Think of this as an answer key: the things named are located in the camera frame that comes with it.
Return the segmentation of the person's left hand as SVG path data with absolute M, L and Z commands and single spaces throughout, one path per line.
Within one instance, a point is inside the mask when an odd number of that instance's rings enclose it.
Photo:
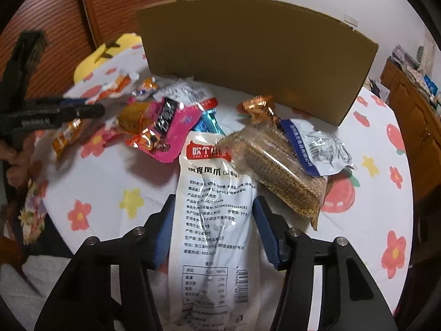
M 19 192 L 30 188 L 31 160 L 36 140 L 37 132 L 31 132 L 24 139 L 20 151 L 1 140 L 1 193 L 6 193 L 6 187 L 12 187 Z

